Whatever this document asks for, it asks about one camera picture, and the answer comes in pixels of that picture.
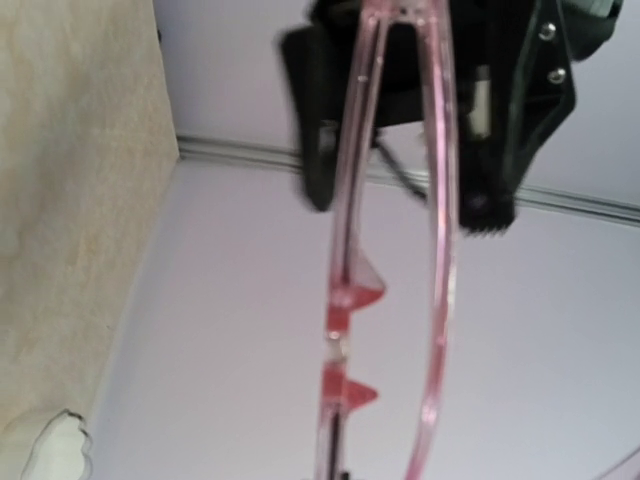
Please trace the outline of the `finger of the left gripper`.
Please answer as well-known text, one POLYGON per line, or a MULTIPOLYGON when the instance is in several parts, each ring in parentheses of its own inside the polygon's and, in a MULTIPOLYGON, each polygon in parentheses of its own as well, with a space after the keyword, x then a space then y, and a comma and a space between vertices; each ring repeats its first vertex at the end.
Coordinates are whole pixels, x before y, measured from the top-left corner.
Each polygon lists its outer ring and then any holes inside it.
POLYGON ((334 198, 349 54, 318 24, 286 31, 279 53, 293 101, 302 191, 320 212, 334 198))

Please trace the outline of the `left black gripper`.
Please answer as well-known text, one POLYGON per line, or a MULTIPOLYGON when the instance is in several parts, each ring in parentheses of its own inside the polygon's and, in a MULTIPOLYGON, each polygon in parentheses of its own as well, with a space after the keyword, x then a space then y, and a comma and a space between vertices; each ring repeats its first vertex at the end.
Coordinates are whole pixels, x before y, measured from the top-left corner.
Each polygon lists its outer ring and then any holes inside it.
MULTIPOLYGON (((471 235, 503 232, 513 223, 516 193, 532 161, 575 108, 570 58, 580 62, 593 55, 612 37, 620 14, 618 1, 561 1, 559 6, 497 9, 490 1, 450 3, 462 62, 458 71, 468 78, 480 67, 489 80, 487 133, 465 126, 461 134, 459 222, 471 235)), ((312 4, 304 53, 308 93, 345 92, 361 7, 360 1, 312 4)), ((385 95, 418 89, 413 36, 408 26, 390 34, 385 95)))

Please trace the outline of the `clear frame glasses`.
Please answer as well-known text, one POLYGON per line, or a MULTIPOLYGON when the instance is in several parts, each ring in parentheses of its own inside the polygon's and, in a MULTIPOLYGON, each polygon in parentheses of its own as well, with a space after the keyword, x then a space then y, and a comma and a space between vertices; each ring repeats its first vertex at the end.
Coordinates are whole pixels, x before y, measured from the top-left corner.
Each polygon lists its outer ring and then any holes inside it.
POLYGON ((440 416, 458 236, 450 7, 366 1, 340 122, 315 479, 420 479, 440 416), (415 48, 428 202, 368 181, 391 36, 415 48))

